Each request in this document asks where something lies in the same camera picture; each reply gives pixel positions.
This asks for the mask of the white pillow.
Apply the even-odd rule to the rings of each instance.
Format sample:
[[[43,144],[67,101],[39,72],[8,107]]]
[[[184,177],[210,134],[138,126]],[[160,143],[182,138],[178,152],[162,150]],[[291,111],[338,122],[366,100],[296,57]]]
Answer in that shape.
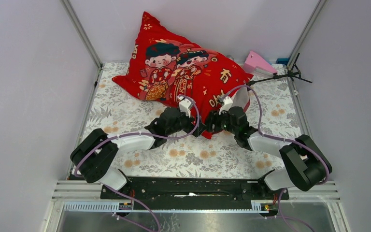
[[[246,87],[238,89],[235,93],[232,94],[231,99],[233,101],[232,107],[241,107],[244,112],[250,106],[250,96],[249,91]]]

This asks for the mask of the red cartoon print pillowcase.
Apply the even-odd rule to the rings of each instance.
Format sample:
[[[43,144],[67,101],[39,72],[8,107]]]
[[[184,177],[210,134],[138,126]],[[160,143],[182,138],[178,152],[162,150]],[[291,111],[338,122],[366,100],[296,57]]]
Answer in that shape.
[[[113,82],[139,100],[168,107],[178,105],[178,95],[191,97],[196,103],[191,114],[204,124],[211,111],[220,109],[222,96],[231,97],[252,77],[233,60],[170,32],[144,12],[128,71]]]

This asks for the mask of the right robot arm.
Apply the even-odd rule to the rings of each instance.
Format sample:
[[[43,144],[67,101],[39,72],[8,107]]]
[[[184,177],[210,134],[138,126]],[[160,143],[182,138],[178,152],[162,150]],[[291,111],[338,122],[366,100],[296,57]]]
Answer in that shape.
[[[258,193],[270,199],[279,189],[297,187],[308,191],[325,182],[332,166],[312,138],[303,134],[295,139],[286,139],[263,134],[250,125],[241,107],[227,111],[211,111],[204,122],[208,132],[228,131],[236,143],[247,150],[261,151],[280,157],[284,167],[265,174],[264,182],[258,185]]]

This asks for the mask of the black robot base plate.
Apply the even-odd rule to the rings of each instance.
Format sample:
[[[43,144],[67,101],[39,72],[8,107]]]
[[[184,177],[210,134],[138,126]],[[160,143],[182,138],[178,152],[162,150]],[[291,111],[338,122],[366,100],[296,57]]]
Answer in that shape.
[[[204,179],[168,177],[130,177],[120,192],[145,205],[231,205],[232,202],[265,201],[272,203],[279,195],[288,200],[287,191],[270,190],[265,182],[247,179]]]

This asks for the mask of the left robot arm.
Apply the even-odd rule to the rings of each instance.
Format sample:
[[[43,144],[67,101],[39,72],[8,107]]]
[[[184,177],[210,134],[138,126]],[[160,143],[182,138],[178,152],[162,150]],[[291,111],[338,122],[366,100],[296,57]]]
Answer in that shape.
[[[176,133],[186,132],[184,137],[198,137],[206,129],[200,116],[190,116],[179,108],[169,107],[145,128],[120,135],[107,134],[103,129],[93,130],[71,153],[75,168],[73,175],[87,183],[99,182],[112,189],[123,199],[130,194],[127,176],[112,167],[116,155],[138,150],[155,149],[168,140],[177,140]]]

